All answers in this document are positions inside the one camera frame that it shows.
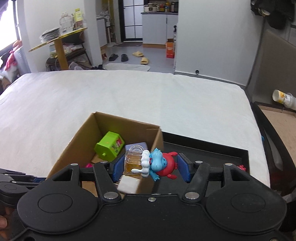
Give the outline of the red crab toy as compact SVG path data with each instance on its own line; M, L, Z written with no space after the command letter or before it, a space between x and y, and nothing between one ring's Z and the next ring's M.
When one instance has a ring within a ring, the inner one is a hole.
M163 159L165 160L165 166L156 174L161 177L168 177L169 179L177 179L177 176L173 174L173 171L178 168L178 164L174 157L177 156L177 152L163 153Z

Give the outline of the glass perfume bottle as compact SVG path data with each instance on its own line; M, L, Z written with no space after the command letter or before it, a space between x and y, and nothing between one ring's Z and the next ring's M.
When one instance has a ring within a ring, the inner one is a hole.
M139 177L139 173L132 173L132 169L141 169L141 158L142 153L135 153L130 151L125 151L125 169L124 174L126 176Z

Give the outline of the white cube block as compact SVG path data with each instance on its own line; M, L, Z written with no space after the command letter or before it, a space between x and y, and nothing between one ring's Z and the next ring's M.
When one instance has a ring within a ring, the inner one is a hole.
M117 189L121 193L125 194L136 194L140 185L140 179L122 175Z

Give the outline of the green toy block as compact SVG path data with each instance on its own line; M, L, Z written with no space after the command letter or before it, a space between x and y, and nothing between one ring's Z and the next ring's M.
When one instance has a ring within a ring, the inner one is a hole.
M118 156L124 145L125 142L120 134L109 131L96 143L94 150L100 159L112 162Z

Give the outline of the blue smurf figurine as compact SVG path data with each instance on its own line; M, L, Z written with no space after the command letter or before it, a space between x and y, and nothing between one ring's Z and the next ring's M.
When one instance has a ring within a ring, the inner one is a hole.
M163 153L155 148L151 153L148 150L142 152L141 169L131 169L133 174L140 174L142 177L147 178L149 175L154 181L159 180L159 171L165 169L168 161L163 157Z

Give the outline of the lavender cube box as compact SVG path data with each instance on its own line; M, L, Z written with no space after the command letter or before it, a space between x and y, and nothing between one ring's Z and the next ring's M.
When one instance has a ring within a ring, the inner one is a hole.
M125 150L135 153L142 153L145 150L148 150L146 142L134 143L125 145Z

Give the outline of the brown cardboard box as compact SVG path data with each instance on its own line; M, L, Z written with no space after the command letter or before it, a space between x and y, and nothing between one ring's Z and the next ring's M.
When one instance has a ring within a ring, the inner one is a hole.
M161 128L106 113L90 114L54 164L51 177L71 163L86 167L100 161L123 158L129 146L143 143L149 151L164 146Z

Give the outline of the girl doll figurine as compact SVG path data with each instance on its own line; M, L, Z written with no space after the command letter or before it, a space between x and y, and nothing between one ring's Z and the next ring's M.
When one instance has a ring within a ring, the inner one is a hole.
M239 165L238 168L240 168L240 169L243 170L243 171L246 171L246 168L245 168L244 165Z

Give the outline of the yellow slipper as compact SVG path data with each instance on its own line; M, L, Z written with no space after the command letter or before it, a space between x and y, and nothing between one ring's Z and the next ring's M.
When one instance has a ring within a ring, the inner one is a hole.
M140 61L141 65L148 65L149 64L149 60L146 57L142 57L141 61Z
M141 51L133 52L132 55L135 56L135 57L143 57L144 56L144 54Z

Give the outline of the black slipper right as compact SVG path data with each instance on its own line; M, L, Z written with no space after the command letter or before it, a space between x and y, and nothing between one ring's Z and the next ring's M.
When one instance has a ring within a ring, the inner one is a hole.
M121 54L121 62L127 62L129 60L126 54Z

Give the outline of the orange carton box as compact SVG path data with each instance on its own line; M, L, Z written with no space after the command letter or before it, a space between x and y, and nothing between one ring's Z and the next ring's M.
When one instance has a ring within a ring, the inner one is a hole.
M175 57L175 42L173 40L166 42L166 57L171 59Z

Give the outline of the yellow round table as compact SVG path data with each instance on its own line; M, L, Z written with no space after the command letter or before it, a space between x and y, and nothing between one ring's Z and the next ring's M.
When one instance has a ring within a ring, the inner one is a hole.
M52 39L52 40L49 40L47 42L41 43L38 46L36 46L36 47L34 47L32 49L29 49L28 52L35 51L35 50L37 50L37 49L39 49L39 48L41 48L41 47L43 47L45 45L48 45L48 44L50 44L50 43L53 42L54 45L55 45L56 54L57 54L57 58L58 58L58 61L59 61L61 70L68 70L69 69L69 65L68 65L68 62L67 62L67 59L66 59L66 55L65 55L65 52L64 52L62 39L66 38L66 37L69 37L71 35L77 34L77 33L84 32L87 29L88 29L88 27L79 28L79 29L74 30L72 32L69 32L69 33L60 35L59 37L57 37L55 39Z

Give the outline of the white kitchen cabinet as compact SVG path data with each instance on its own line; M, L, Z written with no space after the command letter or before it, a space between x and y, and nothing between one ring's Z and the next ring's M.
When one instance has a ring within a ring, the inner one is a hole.
M178 14L142 13L142 41L144 45L165 45L174 37Z

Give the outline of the rice cooker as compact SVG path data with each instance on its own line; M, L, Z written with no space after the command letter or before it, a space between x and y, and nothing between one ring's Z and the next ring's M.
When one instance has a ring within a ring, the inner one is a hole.
M144 5L144 12L145 13L155 13L157 12L157 4L148 3Z

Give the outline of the black hanging bag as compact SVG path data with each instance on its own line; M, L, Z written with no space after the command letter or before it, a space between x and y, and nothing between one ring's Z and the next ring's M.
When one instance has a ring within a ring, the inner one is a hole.
M285 29L287 22L295 20L295 1L293 0L253 0L250 8L257 16L266 19L270 27Z

